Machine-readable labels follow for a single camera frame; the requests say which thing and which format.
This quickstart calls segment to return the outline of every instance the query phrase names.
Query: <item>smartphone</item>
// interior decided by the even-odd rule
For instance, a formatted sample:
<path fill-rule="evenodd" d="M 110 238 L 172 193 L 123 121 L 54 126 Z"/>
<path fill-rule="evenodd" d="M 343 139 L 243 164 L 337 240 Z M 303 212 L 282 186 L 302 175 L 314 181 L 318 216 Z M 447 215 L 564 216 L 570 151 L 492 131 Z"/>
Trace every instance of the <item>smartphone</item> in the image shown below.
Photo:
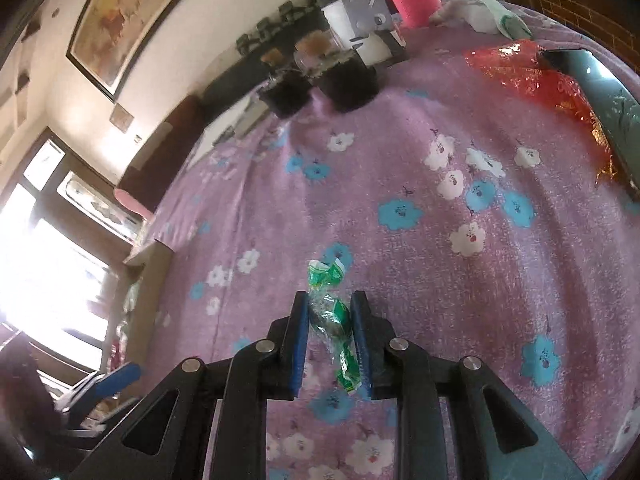
<path fill-rule="evenodd" d="M 560 49 L 542 52 L 553 68 L 573 77 L 587 97 L 620 170 L 640 196 L 640 104 L 588 50 Z"/>

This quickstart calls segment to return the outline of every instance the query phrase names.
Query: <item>clear plastic wrapper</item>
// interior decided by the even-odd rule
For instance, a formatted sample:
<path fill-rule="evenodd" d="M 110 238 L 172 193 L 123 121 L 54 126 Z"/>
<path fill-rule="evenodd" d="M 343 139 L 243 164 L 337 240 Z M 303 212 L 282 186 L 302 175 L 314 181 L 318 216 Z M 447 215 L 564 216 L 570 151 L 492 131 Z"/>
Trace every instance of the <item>clear plastic wrapper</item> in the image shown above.
<path fill-rule="evenodd" d="M 336 367 L 336 379 L 347 393 L 360 386 L 360 368 L 351 331 L 351 314 L 347 305 L 331 290 L 342 282 L 344 266 L 336 258 L 327 265 L 309 261 L 309 323 L 322 338 Z"/>

